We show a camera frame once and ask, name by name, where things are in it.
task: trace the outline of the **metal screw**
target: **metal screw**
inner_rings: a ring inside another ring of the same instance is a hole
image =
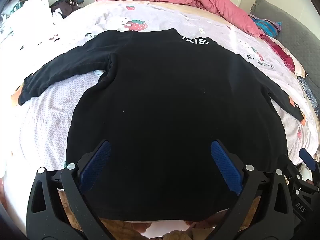
[[[39,168],[39,169],[38,169],[38,173],[39,173],[39,174],[44,173],[44,167]]]
[[[67,166],[68,170],[73,170],[76,167],[76,165],[74,163],[69,163]]]
[[[276,174],[278,174],[278,175],[282,175],[282,171],[281,170],[279,170],[279,169],[276,169]]]
[[[248,171],[253,171],[254,170],[254,167],[251,165],[251,164],[247,164],[245,166],[245,168],[248,170]]]

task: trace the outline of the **clothing pile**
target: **clothing pile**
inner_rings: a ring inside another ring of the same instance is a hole
[[[54,19],[54,23],[66,18],[75,10],[82,7],[84,0],[58,0],[54,2],[51,6],[51,13]]]
[[[244,163],[273,171],[288,149],[271,98],[303,120],[289,96],[243,57],[175,29],[100,33],[27,77],[18,102],[94,70],[104,73],[74,110],[66,161],[110,142],[111,156],[85,193],[100,218],[201,221],[227,209],[236,195],[211,143],[220,139]]]

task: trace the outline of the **bedsheet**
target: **bedsheet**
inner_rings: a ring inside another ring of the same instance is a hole
[[[273,101],[287,135],[289,157],[295,164],[301,162],[298,151],[303,147],[314,155],[319,141],[316,119],[297,78],[279,56],[260,38],[247,35],[221,17],[198,8],[192,8],[193,14],[185,13],[184,10],[189,10],[186,7],[155,2],[95,2],[73,12],[57,25],[52,33],[55,42],[44,41],[30,51],[30,58],[34,58],[32,67],[38,69],[57,55],[83,45],[109,29],[157,31],[175,28],[190,39],[210,37],[251,62],[293,98],[306,115],[305,126]],[[40,97],[16,107],[12,152],[23,156],[34,169],[40,166],[49,170],[63,168],[73,110],[84,91],[97,83],[100,74],[91,72],[58,82]]]

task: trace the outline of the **blue gripper pad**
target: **blue gripper pad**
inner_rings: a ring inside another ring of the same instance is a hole
[[[89,160],[79,176],[79,189],[82,193],[92,189],[103,166],[110,157],[111,145],[105,141]]]
[[[299,157],[303,160],[303,162],[309,168],[309,170],[311,170],[311,171],[316,170],[316,162],[311,157],[311,155],[307,152],[307,150],[305,148],[302,148],[299,151]]]
[[[229,190],[239,196],[242,191],[242,176],[217,141],[211,143],[211,156],[228,185]]]

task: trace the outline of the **cartoon print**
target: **cartoon print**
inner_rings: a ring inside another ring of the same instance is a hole
[[[95,73],[97,76],[101,76],[104,72],[105,72],[105,70],[95,70],[95,71],[94,71],[94,73]]]
[[[117,30],[119,32],[126,31],[142,31],[148,28],[145,21],[131,20],[127,17],[113,16],[106,22],[106,30]]]
[[[56,36],[58,36],[58,34],[56,34],[54,37],[49,38],[49,40],[50,40],[50,41],[52,41],[52,40],[57,41],[58,39],[60,39],[60,38],[57,38]]]
[[[259,56],[260,60],[263,61],[263,56],[253,47],[251,47],[251,49]]]
[[[132,10],[135,9],[135,7],[132,6],[132,5],[127,5],[126,8],[127,8],[127,10],[129,10],[129,11],[132,11]]]
[[[129,31],[142,31],[148,28],[148,25],[145,23],[145,21],[140,20],[131,20],[126,24],[123,24],[123,26],[124,28],[128,28]]]
[[[252,54],[252,51],[257,55],[259,58],[256,57],[256,59],[259,59],[260,61],[263,61],[263,56],[253,47],[251,47],[247,42],[239,40],[239,43],[244,47],[248,53]]]
[[[301,134],[301,129],[300,129],[300,127],[299,127],[299,130],[298,130],[298,139],[299,139],[299,141],[301,142],[301,137],[302,137],[302,134]]]
[[[204,31],[202,28],[199,28],[199,32],[200,32],[201,34],[205,34],[205,31]]]
[[[248,59],[255,59],[254,57],[252,57],[252,56],[250,56],[250,55],[247,55],[247,57],[248,57]],[[255,59],[255,60],[258,62],[258,64],[259,64],[259,65],[262,65],[262,66],[268,67],[268,68],[270,68],[270,69],[274,69],[274,68],[275,68],[275,66],[270,65],[270,64],[265,63],[265,62],[262,62],[262,61],[261,61],[261,60],[259,60],[259,59]]]

